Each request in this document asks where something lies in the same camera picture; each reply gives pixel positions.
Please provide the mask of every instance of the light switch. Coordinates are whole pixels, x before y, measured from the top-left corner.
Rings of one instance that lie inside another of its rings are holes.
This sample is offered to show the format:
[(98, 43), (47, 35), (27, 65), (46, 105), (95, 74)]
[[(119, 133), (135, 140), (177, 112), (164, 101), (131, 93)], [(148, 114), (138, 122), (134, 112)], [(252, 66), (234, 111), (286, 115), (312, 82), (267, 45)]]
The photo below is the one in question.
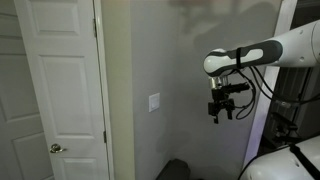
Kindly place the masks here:
[(160, 93), (149, 96), (149, 112), (160, 107)]

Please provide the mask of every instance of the door panel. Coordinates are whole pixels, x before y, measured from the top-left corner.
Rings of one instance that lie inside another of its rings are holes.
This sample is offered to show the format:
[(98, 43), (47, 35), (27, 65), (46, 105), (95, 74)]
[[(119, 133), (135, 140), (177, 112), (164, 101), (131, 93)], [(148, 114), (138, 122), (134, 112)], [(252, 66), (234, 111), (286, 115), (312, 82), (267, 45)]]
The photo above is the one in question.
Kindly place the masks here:
[(13, 0), (0, 1), (0, 146), (0, 179), (53, 179)]
[(15, 3), (55, 178), (109, 179), (93, 2)]

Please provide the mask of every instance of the door trim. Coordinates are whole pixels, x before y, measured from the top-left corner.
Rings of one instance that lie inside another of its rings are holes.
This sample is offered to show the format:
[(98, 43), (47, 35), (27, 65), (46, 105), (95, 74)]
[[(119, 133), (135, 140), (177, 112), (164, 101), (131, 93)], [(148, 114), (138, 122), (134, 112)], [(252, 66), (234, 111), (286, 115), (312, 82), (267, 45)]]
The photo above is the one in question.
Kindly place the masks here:
[[(280, 7), (278, 22), (276, 25), (274, 35), (280, 35), (290, 30), (293, 15), (297, 6), (297, 0), (283, 0)], [(272, 90), (274, 90), (279, 67), (271, 67), (267, 66), (264, 74), (264, 79), (270, 86)], [(262, 89), (270, 96), (271, 93), (267, 90), (266, 86), (263, 85)], [(247, 145), (246, 155), (243, 162), (243, 168), (247, 165), (247, 163), (254, 158), (259, 150), (259, 145), (261, 141), (261, 137), (263, 134), (264, 125), (266, 123), (268, 109), (270, 106), (270, 100), (267, 99), (261, 92), (259, 95), (257, 109), (254, 115), (254, 119), (252, 122), (251, 132), (249, 136), (249, 141)]]
[(96, 19), (97, 46), (98, 46), (99, 66), (100, 66), (101, 94), (102, 94), (103, 113), (104, 113), (104, 122), (105, 122), (104, 124), (105, 124), (105, 130), (106, 130), (106, 140), (107, 140), (106, 146), (107, 146), (107, 156), (108, 156), (109, 178), (110, 180), (115, 180), (101, 0), (93, 0), (93, 6), (94, 6), (95, 19)]

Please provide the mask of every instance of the wall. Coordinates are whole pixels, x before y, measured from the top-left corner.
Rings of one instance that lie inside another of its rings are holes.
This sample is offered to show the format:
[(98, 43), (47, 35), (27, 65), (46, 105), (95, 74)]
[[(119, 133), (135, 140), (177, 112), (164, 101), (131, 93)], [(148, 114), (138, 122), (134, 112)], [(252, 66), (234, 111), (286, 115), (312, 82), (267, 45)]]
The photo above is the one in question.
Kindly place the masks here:
[[(272, 37), (280, 2), (102, 1), (117, 180), (155, 179), (171, 158), (187, 161), (193, 178), (235, 179), (254, 113), (228, 121), (222, 112), (213, 124), (202, 63), (212, 49)], [(161, 105), (149, 113), (155, 93)], [(239, 105), (249, 97), (234, 96)]]
[[(178, 15), (166, 0), (131, 1), (136, 180), (155, 179), (172, 158)], [(161, 105), (149, 113), (148, 96), (155, 93)]]
[[(229, 121), (222, 111), (220, 124), (213, 123), (207, 114), (207, 102), (212, 100), (203, 59), (216, 48), (236, 48), (272, 37), (281, 1), (173, 2), (181, 14), (179, 54), (175, 61), (178, 73), (173, 157), (189, 163), (193, 178), (236, 179), (242, 168), (254, 113), (241, 121)], [(230, 81), (243, 82), (237, 75), (230, 76)], [(242, 105), (250, 96), (248, 91), (233, 97), (236, 104)]]
[(115, 179), (134, 180), (130, 2), (101, 3)]

